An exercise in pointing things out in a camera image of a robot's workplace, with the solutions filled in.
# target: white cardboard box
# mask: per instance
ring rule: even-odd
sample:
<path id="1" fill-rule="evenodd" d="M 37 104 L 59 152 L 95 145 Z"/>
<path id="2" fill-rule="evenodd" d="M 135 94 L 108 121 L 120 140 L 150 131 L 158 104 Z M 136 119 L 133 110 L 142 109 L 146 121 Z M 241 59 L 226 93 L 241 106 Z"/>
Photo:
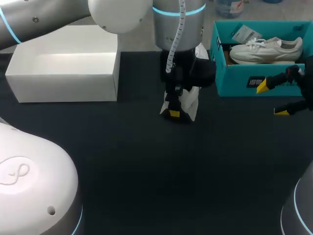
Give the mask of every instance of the white cardboard box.
<path id="1" fill-rule="evenodd" d="M 17 46 L 6 79 L 20 103 L 116 101 L 117 35 L 66 26 Z"/>

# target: shoelace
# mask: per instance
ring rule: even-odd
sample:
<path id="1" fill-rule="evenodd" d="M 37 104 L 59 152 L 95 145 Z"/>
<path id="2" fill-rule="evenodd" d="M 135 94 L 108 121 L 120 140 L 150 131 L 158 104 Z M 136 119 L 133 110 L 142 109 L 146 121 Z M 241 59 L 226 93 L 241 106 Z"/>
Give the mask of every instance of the shoelace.
<path id="1" fill-rule="evenodd" d="M 254 38 L 254 39 L 248 41 L 246 43 L 246 45 L 250 47 L 250 50 L 251 49 L 260 48 L 260 47 L 266 47 L 265 43 L 264 43 L 265 41 L 266 41 L 265 39 L 256 39 L 256 38 Z"/>

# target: paper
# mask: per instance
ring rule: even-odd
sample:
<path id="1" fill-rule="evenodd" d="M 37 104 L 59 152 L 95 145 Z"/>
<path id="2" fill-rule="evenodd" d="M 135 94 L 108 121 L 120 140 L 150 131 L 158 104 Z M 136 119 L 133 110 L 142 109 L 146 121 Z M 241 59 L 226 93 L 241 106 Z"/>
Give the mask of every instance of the paper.
<path id="1" fill-rule="evenodd" d="M 253 29 L 243 25 L 241 28 L 235 33 L 233 36 L 233 40 L 237 41 L 241 44 L 246 44 L 249 40 L 256 38 L 260 39 L 262 38 L 262 35 Z"/>

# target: shoe box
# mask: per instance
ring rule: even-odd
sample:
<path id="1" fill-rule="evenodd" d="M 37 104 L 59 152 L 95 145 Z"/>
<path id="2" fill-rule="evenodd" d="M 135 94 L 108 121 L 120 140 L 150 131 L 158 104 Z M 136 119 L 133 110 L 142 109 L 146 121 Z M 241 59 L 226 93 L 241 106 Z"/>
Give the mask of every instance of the shoe box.
<path id="1" fill-rule="evenodd" d="M 217 21 L 214 23 L 210 58 L 216 63 L 216 86 L 220 96 L 301 96 L 296 83 L 285 83 L 271 91 L 256 93 L 266 77 L 286 72 L 291 64 L 238 65 L 229 57 L 233 40 L 241 25 L 260 33 L 262 39 L 278 37 L 285 41 L 303 39 L 303 53 L 295 63 L 304 71 L 305 58 L 313 55 L 313 23 L 291 21 Z"/>

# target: black tabletop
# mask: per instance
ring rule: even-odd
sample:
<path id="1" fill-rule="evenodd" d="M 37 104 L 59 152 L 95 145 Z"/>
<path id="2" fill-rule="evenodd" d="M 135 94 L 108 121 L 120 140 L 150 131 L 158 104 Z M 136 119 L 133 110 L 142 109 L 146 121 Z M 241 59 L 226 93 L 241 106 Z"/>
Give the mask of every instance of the black tabletop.
<path id="1" fill-rule="evenodd" d="M 298 98 L 220 98 L 212 86 L 193 124 L 165 121 L 158 57 L 122 53 L 118 102 L 19 104 L 1 76 L 0 117 L 72 157 L 88 235 L 280 235 L 312 160 L 313 114 L 276 117 Z"/>

